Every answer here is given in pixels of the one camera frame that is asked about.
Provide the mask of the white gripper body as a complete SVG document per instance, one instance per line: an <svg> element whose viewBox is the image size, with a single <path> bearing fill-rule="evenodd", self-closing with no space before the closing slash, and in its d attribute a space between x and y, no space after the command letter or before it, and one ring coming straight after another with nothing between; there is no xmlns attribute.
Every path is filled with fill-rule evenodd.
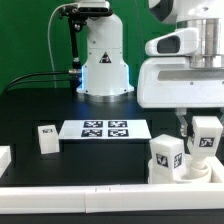
<svg viewBox="0 0 224 224"><path fill-rule="evenodd" d="M192 69L187 57L147 59L137 101L143 108L224 107L224 69Z"/></svg>

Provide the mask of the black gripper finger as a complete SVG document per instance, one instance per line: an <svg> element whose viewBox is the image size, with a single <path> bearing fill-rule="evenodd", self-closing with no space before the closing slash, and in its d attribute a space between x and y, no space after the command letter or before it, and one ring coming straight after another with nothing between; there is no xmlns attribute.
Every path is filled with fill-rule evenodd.
<svg viewBox="0 0 224 224"><path fill-rule="evenodd" d="M220 117L220 122L222 125L224 125L224 107L220 108L220 112L222 113L222 115Z"/></svg>
<svg viewBox="0 0 224 224"><path fill-rule="evenodd" d="M187 114L187 109L186 108L177 108L175 114L180 122L180 134L182 137L186 137L188 123L185 119L185 116Z"/></svg>

